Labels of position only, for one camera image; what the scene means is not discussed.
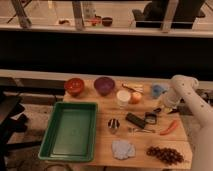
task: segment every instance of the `blue object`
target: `blue object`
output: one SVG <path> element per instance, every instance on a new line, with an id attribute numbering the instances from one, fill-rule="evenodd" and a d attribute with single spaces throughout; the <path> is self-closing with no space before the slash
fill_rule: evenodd
<path id="1" fill-rule="evenodd" d="M 152 85 L 151 87 L 151 96 L 154 99 L 157 99 L 162 93 L 167 91 L 167 89 L 163 86 L 160 86 L 158 84 Z"/>

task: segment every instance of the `wooden table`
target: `wooden table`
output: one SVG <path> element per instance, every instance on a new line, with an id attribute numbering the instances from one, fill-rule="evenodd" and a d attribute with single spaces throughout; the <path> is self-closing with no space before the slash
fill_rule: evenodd
<path id="1" fill-rule="evenodd" d="M 120 166 L 120 167 L 140 167 L 140 168 L 158 168 L 158 169 L 190 169 L 192 161 L 192 152 L 184 131 L 180 116 L 178 113 L 165 114 L 160 113 L 157 125 L 147 125 L 146 128 L 155 129 L 157 133 L 129 133 L 127 127 L 135 127 L 133 124 L 125 120 L 127 112 L 132 112 L 139 117 L 143 117 L 146 111 L 152 111 L 159 106 L 159 100 L 150 97 L 150 83 L 140 83 L 144 85 L 144 95 L 140 103 L 129 104 L 125 109 L 120 109 L 116 102 L 116 92 L 122 88 L 122 83 L 130 83 L 128 81 L 116 81 L 115 90 L 105 96 L 100 96 L 93 88 L 94 80 L 84 80 L 86 89 L 78 97 L 72 97 L 65 93 L 65 102 L 85 101 L 98 103 L 97 114 L 97 131 L 95 155 L 92 162 L 87 165 L 96 166 Z M 107 123 L 109 119 L 117 118 L 120 122 L 120 128 L 116 134 L 108 131 Z M 160 136 L 159 132 L 166 129 L 173 120 L 179 120 L 178 128 L 169 135 Z M 113 158 L 111 145 L 113 140 L 125 139 L 134 144 L 136 148 L 136 156 L 127 160 L 117 160 Z M 171 147 L 175 148 L 184 155 L 185 161 L 177 165 L 165 165 L 155 157 L 146 155 L 146 149 L 150 146 Z"/>

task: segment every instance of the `green tray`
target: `green tray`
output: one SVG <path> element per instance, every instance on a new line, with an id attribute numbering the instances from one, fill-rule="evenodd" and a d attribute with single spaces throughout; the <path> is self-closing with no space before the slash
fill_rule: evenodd
<path id="1" fill-rule="evenodd" d="M 57 102 L 39 151 L 41 160 L 88 162 L 93 159 L 96 103 Z"/>

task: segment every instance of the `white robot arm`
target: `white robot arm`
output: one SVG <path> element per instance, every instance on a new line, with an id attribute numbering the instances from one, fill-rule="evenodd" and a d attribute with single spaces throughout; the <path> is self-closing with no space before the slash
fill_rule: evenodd
<path id="1" fill-rule="evenodd" d="M 171 88 L 163 95 L 166 107 L 174 108 L 181 98 L 184 99 L 201 130 L 198 132 L 192 171 L 213 171 L 213 109 L 196 92 L 198 80 L 193 77 L 175 75 L 171 79 Z"/>

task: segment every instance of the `bowl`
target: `bowl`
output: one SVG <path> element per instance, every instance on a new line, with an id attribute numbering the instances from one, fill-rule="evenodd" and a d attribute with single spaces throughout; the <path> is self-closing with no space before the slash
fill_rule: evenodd
<path id="1" fill-rule="evenodd" d="M 77 96 L 84 90 L 84 81 L 80 78 L 71 78 L 65 82 L 64 89 L 70 95 Z"/>
<path id="2" fill-rule="evenodd" d="M 111 26 L 112 25 L 112 21 L 113 21 L 113 19 L 111 17 L 104 17 L 104 18 L 102 18 L 102 24 L 105 27 Z"/>
<path id="3" fill-rule="evenodd" d="M 106 96 L 114 89 L 115 81 L 109 77 L 99 77 L 95 80 L 94 87 L 100 95 Z"/>

